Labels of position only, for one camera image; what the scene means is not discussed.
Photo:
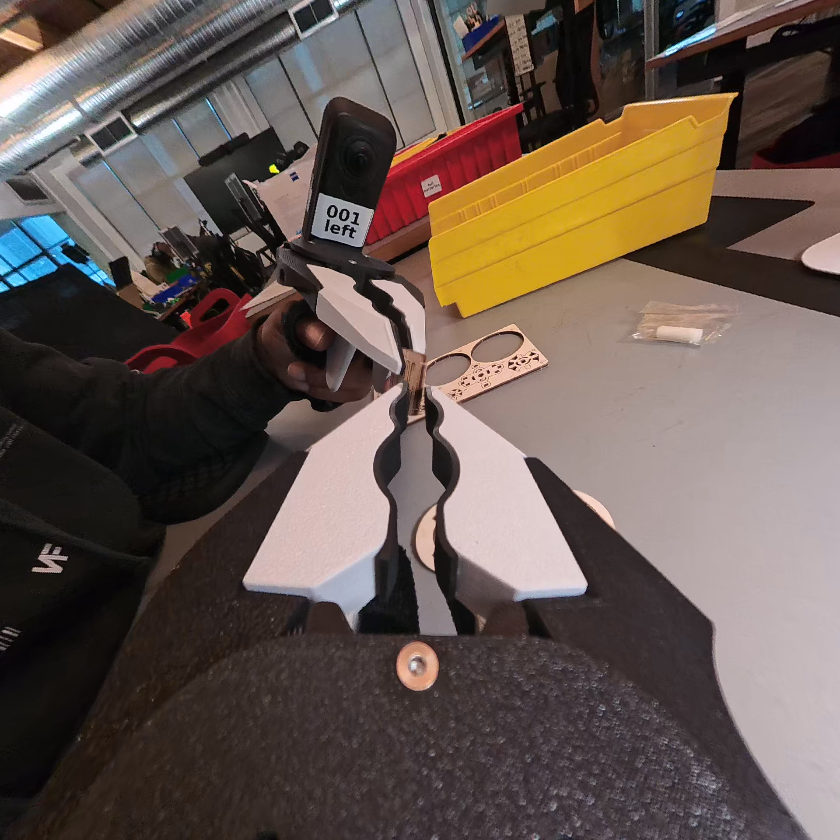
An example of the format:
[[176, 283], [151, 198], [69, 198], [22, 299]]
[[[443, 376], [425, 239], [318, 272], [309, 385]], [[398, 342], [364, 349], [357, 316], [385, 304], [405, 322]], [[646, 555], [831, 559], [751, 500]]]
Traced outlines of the red floor cushion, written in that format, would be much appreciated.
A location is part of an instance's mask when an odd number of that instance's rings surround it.
[[750, 163], [752, 170], [821, 170], [839, 168], [839, 151], [830, 154], [804, 156], [767, 148], [755, 153]]

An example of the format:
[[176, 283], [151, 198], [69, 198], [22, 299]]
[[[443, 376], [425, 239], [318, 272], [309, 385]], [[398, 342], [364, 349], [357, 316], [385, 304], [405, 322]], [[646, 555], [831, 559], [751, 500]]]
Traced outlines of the grey desk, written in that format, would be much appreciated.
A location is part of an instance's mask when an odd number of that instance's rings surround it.
[[[812, 838], [838, 838], [838, 318], [620, 259], [461, 318], [425, 249], [431, 358], [515, 323], [547, 356], [467, 408], [575, 490], [714, 623], [731, 714]], [[738, 306], [703, 346], [650, 301]]]

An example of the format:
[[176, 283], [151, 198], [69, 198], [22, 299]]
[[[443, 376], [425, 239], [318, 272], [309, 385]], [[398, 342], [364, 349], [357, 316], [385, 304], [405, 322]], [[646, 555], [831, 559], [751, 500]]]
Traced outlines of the wooden gear puzzle sheet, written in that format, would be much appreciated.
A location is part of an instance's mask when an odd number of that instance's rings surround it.
[[[514, 352], [497, 360], [482, 361], [476, 357], [476, 349], [483, 343], [503, 335], [512, 335], [520, 340]], [[480, 339], [473, 340], [454, 350], [432, 359], [427, 364], [427, 372], [449, 358], [464, 358], [467, 367], [463, 373], [437, 389], [455, 403], [465, 403], [485, 393], [514, 382], [526, 375], [545, 369], [548, 358], [536, 347], [515, 323], [490, 332]]]

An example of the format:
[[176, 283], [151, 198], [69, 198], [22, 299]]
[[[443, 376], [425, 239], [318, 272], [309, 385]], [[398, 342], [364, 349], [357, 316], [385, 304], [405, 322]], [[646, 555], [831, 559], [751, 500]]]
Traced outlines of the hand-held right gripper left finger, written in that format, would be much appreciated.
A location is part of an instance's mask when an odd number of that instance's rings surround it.
[[400, 546], [389, 490], [410, 391], [396, 385], [310, 447], [248, 567], [249, 592], [331, 602], [345, 615], [394, 592]]

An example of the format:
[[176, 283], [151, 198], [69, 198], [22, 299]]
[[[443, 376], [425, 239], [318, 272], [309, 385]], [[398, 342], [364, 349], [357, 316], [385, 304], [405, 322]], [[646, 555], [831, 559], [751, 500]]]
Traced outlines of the red plastic crate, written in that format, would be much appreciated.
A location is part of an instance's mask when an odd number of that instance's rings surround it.
[[425, 217], [431, 202], [521, 157], [522, 112], [519, 103], [397, 154], [365, 243], [397, 233]]

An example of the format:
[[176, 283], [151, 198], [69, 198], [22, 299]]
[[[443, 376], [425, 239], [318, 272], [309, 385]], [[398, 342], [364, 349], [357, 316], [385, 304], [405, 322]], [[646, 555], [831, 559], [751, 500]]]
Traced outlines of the silver ventilation duct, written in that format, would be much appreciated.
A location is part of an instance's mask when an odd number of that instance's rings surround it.
[[284, 14], [283, 1], [132, 1], [2, 75], [2, 180]]

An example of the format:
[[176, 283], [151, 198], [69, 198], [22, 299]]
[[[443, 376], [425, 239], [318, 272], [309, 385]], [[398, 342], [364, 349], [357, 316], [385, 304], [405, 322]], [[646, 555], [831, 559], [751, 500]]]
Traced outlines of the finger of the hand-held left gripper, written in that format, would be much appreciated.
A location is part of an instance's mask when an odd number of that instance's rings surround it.
[[317, 318], [373, 362], [401, 374], [403, 352], [393, 320], [375, 309], [373, 301], [356, 289], [351, 276], [315, 263], [308, 263], [308, 269], [321, 285]]
[[419, 290], [404, 279], [373, 279], [373, 307], [391, 322], [404, 366], [425, 365], [426, 311]]

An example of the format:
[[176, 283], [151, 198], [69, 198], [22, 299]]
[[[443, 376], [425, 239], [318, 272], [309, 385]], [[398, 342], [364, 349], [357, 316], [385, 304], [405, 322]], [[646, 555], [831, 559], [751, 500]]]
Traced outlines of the wooden top standing desk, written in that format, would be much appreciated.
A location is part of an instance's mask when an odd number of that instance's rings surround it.
[[678, 86], [721, 82], [736, 96], [723, 136], [719, 168], [734, 170], [748, 74], [820, 51], [838, 53], [838, 1], [769, 2], [711, 24], [654, 55], [645, 43], [646, 80], [675, 66]]

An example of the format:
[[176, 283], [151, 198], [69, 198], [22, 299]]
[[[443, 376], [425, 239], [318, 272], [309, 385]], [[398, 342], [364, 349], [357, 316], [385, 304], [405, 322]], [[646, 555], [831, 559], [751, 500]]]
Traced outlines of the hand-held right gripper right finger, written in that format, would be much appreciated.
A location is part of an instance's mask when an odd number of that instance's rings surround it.
[[437, 499], [434, 566], [457, 634], [498, 607], [585, 603], [587, 580], [546, 494], [541, 466], [440, 389], [428, 387]]

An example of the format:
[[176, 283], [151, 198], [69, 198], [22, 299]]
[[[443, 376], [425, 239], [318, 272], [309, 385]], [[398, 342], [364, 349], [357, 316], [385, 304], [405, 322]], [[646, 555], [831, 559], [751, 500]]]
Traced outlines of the yellow plastic bin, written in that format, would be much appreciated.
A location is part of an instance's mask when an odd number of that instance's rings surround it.
[[433, 201], [439, 304], [465, 318], [704, 224], [736, 97], [628, 104]]

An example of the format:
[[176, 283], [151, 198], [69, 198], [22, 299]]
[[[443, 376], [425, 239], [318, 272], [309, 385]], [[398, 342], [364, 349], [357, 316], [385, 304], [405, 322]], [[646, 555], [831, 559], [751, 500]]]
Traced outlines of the clear plastic parts bag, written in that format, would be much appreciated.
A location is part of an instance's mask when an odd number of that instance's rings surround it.
[[630, 339], [700, 347], [719, 341], [739, 314], [738, 306], [650, 301]]

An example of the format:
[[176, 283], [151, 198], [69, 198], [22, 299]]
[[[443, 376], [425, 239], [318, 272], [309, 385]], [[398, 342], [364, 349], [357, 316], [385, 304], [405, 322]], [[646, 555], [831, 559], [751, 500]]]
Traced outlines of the person's left hand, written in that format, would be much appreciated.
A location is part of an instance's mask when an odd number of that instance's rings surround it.
[[332, 392], [327, 384], [326, 371], [304, 361], [290, 347], [285, 331], [287, 312], [299, 303], [302, 315], [295, 321], [298, 343], [314, 353], [325, 353], [332, 347], [337, 334], [314, 316], [299, 295], [293, 295], [278, 304], [257, 328], [255, 342], [261, 363], [281, 384], [294, 392], [339, 404], [364, 399], [373, 386], [373, 363], [360, 352], [354, 354], [340, 388]]

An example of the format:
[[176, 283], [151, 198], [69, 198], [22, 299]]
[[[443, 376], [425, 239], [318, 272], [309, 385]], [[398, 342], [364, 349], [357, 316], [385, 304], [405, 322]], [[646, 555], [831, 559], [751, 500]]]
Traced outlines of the small wooden pin frame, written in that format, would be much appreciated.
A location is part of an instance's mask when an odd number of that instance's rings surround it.
[[404, 349], [402, 381], [406, 384], [408, 403], [407, 415], [412, 418], [421, 412], [427, 373], [427, 357], [424, 353]]

